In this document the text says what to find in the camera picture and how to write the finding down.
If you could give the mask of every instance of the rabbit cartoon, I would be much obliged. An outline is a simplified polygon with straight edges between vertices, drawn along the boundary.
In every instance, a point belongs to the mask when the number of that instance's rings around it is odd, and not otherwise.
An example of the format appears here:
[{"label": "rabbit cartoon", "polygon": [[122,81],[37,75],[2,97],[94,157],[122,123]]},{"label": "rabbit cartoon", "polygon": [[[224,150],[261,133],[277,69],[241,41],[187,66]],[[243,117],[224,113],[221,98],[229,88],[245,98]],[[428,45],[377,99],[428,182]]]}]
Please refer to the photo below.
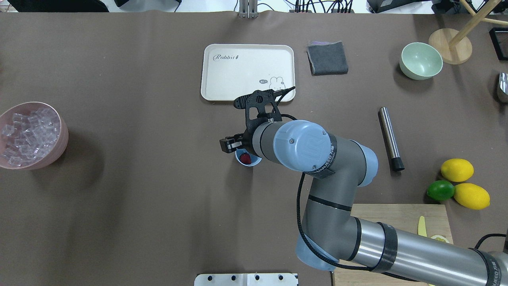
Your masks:
[{"label": "rabbit cartoon", "polygon": [[280,91],[285,89],[284,79],[282,77],[273,76],[270,79],[270,89],[274,91]]}]

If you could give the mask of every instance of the yellow knife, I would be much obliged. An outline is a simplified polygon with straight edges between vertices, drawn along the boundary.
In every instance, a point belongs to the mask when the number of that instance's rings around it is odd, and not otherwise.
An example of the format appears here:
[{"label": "yellow knife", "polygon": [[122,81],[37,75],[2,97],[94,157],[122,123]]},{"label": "yellow knife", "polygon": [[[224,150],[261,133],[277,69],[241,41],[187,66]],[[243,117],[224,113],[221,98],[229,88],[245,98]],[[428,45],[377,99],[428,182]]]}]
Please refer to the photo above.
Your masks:
[{"label": "yellow knife", "polygon": [[418,221],[418,235],[427,237],[427,230],[425,229],[425,217],[421,216],[420,220]]}]

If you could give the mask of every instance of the wooden stand base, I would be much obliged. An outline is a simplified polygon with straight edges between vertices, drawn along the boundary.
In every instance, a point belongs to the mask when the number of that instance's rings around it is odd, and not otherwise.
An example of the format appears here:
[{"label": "wooden stand base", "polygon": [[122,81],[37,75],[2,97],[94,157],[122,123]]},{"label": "wooden stand base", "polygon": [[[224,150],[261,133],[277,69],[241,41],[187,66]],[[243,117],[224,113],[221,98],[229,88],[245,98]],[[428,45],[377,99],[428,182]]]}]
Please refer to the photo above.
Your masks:
[{"label": "wooden stand base", "polygon": [[470,40],[464,37],[457,45],[450,48],[448,43],[459,31],[449,28],[439,29],[430,35],[429,45],[433,46],[443,58],[443,62],[451,65],[465,63],[473,53]]}]

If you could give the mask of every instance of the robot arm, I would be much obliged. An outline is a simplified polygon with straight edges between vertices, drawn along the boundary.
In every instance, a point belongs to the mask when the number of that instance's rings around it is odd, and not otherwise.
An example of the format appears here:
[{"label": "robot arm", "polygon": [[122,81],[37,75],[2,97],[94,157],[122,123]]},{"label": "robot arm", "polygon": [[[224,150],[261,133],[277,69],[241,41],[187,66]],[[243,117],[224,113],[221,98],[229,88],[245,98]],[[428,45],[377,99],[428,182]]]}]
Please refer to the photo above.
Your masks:
[{"label": "robot arm", "polygon": [[[275,114],[280,115],[270,92],[256,91],[256,97],[247,96],[244,107],[249,109],[248,99],[257,98],[257,107],[272,103]],[[271,113],[263,112],[264,108],[258,111],[257,119],[266,120],[249,126],[246,117],[246,132],[235,135],[236,143],[241,142],[238,148],[314,177],[302,228],[309,244],[321,255],[335,262],[353,261],[372,272],[435,285],[507,285],[505,253],[464,249],[351,216],[357,187],[369,184],[377,172],[377,158],[372,150],[335,137],[316,123],[285,123],[273,120]],[[224,147],[227,139],[221,140],[223,150],[233,152]],[[297,255],[312,267],[335,269],[314,255],[301,237]]]}]

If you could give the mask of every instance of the gray cloth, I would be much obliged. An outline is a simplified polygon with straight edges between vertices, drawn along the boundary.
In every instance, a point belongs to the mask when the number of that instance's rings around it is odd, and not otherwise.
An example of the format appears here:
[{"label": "gray cloth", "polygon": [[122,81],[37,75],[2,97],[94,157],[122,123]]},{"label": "gray cloth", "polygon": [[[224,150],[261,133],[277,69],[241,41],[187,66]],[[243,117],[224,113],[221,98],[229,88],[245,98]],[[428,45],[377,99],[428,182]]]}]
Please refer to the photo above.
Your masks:
[{"label": "gray cloth", "polygon": [[307,54],[313,75],[346,74],[349,70],[342,42],[312,42]]}]

